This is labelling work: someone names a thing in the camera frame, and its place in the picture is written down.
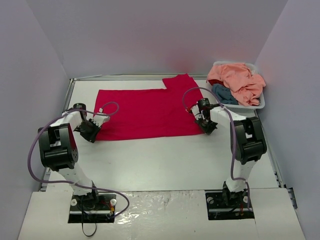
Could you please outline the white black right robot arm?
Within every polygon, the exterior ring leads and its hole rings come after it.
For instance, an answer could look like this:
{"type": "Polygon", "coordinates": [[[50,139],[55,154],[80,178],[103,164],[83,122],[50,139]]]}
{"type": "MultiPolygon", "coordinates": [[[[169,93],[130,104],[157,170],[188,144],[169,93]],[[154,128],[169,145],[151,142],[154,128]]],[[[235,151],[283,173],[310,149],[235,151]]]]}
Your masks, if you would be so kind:
{"type": "Polygon", "coordinates": [[[230,175],[223,183],[221,199],[232,207],[249,192],[247,180],[252,168],[267,152],[261,121],[258,117],[246,117],[219,104],[211,104],[208,98],[200,99],[189,112],[207,135],[217,126],[230,130],[230,175]]]}

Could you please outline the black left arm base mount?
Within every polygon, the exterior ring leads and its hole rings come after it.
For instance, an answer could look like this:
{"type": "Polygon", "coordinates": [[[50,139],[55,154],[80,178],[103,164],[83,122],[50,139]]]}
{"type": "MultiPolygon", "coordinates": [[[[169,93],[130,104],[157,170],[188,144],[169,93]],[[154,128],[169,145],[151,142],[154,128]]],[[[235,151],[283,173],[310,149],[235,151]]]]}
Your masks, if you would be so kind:
{"type": "Polygon", "coordinates": [[[68,223],[113,223],[116,204],[116,195],[111,193],[99,193],[97,200],[83,201],[73,195],[70,202],[68,223]]]}

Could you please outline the crimson red t shirt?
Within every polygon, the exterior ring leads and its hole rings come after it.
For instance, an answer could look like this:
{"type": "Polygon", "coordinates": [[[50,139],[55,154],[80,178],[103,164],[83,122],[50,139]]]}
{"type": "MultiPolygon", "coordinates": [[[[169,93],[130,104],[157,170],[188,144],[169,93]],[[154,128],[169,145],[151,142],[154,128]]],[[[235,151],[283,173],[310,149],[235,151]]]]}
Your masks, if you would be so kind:
{"type": "Polygon", "coordinates": [[[98,91],[95,112],[116,111],[103,124],[98,141],[122,141],[160,137],[193,136],[202,133],[186,111],[202,99],[198,84],[187,74],[162,80],[165,88],[98,91]]]}

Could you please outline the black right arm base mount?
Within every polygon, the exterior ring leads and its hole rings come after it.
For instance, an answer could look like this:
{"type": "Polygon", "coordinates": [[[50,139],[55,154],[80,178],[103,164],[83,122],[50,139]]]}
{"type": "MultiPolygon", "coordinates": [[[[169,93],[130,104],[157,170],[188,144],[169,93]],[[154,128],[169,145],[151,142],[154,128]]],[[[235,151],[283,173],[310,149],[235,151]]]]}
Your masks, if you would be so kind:
{"type": "Polygon", "coordinates": [[[205,191],[207,217],[209,221],[254,219],[255,214],[248,208],[248,194],[241,192],[231,203],[226,203],[222,190],[205,191]]]}

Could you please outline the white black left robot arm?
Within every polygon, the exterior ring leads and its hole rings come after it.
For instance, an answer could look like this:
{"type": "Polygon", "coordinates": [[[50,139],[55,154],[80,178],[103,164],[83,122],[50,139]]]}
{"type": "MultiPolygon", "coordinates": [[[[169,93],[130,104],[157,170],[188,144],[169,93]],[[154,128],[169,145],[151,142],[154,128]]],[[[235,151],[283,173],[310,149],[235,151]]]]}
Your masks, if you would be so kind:
{"type": "Polygon", "coordinates": [[[79,151],[74,132],[79,132],[86,141],[94,143],[109,117],[94,115],[88,119],[85,110],[85,104],[74,104],[73,108],[64,112],[60,119],[41,133],[38,144],[42,165],[64,177],[77,201],[82,201],[89,209],[95,209],[100,205],[101,197],[93,189],[94,182],[85,175],[78,163],[79,151]]]}

